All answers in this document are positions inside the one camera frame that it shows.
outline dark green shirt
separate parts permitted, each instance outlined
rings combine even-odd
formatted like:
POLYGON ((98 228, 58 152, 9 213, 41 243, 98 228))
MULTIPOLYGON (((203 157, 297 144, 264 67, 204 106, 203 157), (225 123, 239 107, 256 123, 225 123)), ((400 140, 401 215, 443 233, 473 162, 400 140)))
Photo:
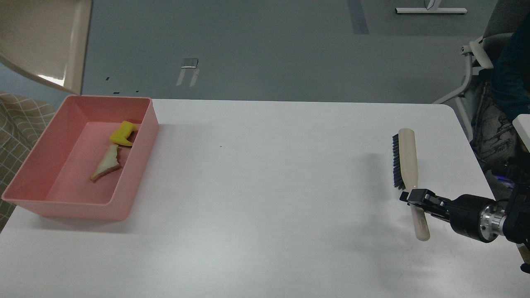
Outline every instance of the dark green shirt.
POLYGON ((530 98, 530 13, 514 32, 494 64, 491 91, 497 106, 509 121, 529 114, 530 98))

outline wooden brush handle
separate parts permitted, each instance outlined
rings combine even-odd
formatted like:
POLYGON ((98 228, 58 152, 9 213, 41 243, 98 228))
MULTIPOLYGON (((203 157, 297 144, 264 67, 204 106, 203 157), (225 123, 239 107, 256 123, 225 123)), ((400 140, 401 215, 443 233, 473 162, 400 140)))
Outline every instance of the wooden brush handle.
MULTIPOLYGON (((401 177, 408 192, 418 187, 418 158, 416 156, 416 138, 414 131, 409 128, 399 130, 399 158, 401 167, 401 177)), ((412 213, 412 223, 416 238, 420 241, 427 241, 430 238, 429 226, 425 218, 423 209, 410 206, 412 213)))

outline black bristles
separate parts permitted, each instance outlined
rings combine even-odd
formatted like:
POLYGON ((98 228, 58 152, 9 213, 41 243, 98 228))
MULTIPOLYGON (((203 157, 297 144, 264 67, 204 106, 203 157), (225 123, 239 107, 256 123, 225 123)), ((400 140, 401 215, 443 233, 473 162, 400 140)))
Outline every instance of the black bristles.
POLYGON ((401 164, 399 160, 399 136, 392 137, 392 152, 394 153, 394 187, 405 189, 405 182, 401 177, 401 164))

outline robotic arm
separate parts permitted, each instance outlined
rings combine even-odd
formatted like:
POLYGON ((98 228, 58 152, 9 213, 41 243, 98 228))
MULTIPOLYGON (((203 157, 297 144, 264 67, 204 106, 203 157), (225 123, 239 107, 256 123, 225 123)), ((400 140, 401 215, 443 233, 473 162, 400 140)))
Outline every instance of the robotic arm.
POLYGON ((489 243, 499 235, 518 244, 524 264, 521 270, 530 274, 530 183, 516 166, 506 166, 511 178, 516 177, 509 199, 495 201, 473 195, 454 200, 436 196, 428 189, 401 193, 400 200, 422 208, 426 213, 451 224, 460 234, 489 243))

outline pink plastic bin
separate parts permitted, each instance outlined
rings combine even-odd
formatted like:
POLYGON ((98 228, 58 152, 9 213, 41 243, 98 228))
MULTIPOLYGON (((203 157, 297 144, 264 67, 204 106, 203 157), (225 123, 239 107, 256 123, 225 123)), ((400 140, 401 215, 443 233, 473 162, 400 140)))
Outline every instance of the pink plastic bin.
POLYGON ((150 98, 68 96, 2 199, 42 216, 124 220, 157 132, 150 98), (118 151, 121 169, 90 181, 124 120, 139 130, 118 151))

